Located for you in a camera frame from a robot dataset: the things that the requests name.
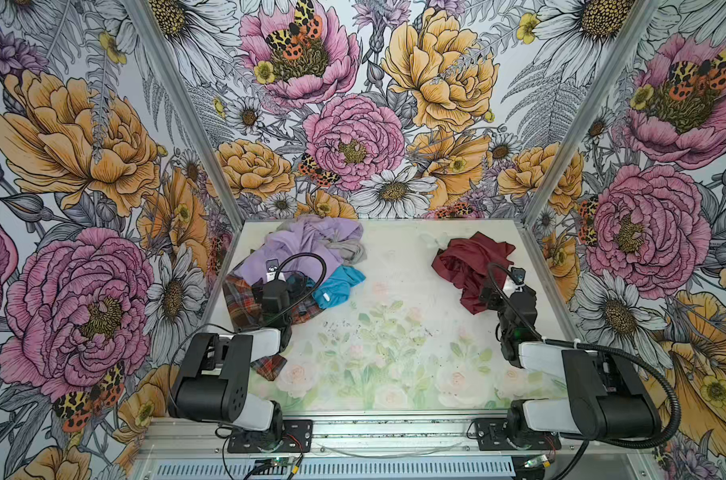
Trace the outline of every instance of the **turquoise cloth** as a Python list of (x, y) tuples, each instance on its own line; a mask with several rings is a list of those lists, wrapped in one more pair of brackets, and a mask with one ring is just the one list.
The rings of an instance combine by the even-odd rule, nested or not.
[[(312, 298), (323, 309), (341, 305), (350, 298), (350, 289), (363, 280), (365, 280), (365, 275), (351, 266), (339, 266), (315, 292), (312, 292)], [(312, 279), (307, 279), (307, 286), (312, 287), (314, 284)]]

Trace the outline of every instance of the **plaid shirt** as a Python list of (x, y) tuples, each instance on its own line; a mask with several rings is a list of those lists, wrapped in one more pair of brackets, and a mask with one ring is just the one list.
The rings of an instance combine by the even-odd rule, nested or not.
[[(289, 277), (289, 284), (297, 285), (303, 279), (299, 274)], [(223, 284), (224, 300), (233, 327), (238, 330), (258, 330), (262, 328), (262, 305), (256, 301), (253, 288), (240, 277), (227, 275)], [(318, 306), (312, 295), (307, 296), (297, 306), (290, 310), (291, 325), (298, 325), (318, 315), (323, 309)], [(286, 359), (280, 355), (266, 356), (254, 360), (251, 367), (269, 381), (275, 380), (285, 366)]]

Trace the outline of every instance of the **dark red garment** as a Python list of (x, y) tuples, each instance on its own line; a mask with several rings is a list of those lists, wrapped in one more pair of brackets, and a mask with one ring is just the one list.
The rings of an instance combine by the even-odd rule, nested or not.
[[(432, 268), (454, 286), (461, 288), (461, 304), (472, 314), (486, 310), (486, 304), (478, 299), (483, 282), (488, 278), (488, 264), (500, 264), (509, 268), (513, 263), (507, 255), (515, 250), (506, 242), (498, 244), (492, 239), (475, 232), (470, 238), (454, 238), (446, 250), (439, 250), (432, 261)], [(494, 269), (493, 278), (499, 286), (504, 285), (506, 275)]]

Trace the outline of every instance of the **white tabletop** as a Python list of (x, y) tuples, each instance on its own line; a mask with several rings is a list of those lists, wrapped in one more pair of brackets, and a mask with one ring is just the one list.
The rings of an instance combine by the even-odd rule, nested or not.
[[(472, 315), (461, 291), (431, 267), (451, 238), (479, 231), (515, 245), (509, 260), (537, 291), (537, 330), (562, 337), (512, 220), (361, 220), (366, 281), (347, 303), (293, 327), (274, 382), (252, 371), (249, 391), (284, 412), (506, 408), (514, 398), (564, 396), (562, 383), (511, 367), (493, 331), (496, 312)], [(279, 222), (248, 222), (232, 266), (259, 248)], [(232, 328), (219, 292), (212, 322)]]

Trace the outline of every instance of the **clothing pile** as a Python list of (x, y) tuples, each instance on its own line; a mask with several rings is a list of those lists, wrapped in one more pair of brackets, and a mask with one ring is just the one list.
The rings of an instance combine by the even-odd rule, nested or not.
[[(513, 263), (507, 256), (515, 250), (515, 245), (497, 243), (481, 232), (470, 238), (454, 238), (448, 242), (446, 250), (439, 250), (432, 261), (432, 268), (438, 275), (461, 289), (461, 304), (472, 314), (487, 309), (486, 303), (478, 297), (483, 283), (488, 278), (488, 264), (500, 264), (509, 268)], [(507, 279), (504, 272), (493, 271), (498, 285)]]
[[(258, 250), (225, 278), (224, 298), (233, 326), (240, 330), (257, 330), (265, 326), (260, 301), (262, 286), (272, 280), (269, 265), (281, 264), (301, 252), (319, 255), (325, 262), (326, 275), (317, 290), (289, 311), (291, 324), (304, 323), (323, 310), (346, 302), (351, 288), (365, 280), (365, 276), (353, 268), (354, 264), (365, 260), (365, 248), (360, 242), (362, 235), (363, 226), (346, 218), (302, 215), (281, 224), (265, 237)], [(291, 303), (320, 280), (321, 272), (320, 262), (310, 256), (302, 256), (285, 266), (281, 280), (289, 285)], [(275, 355), (256, 360), (251, 367), (272, 381), (285, 363), (285, 358)]]

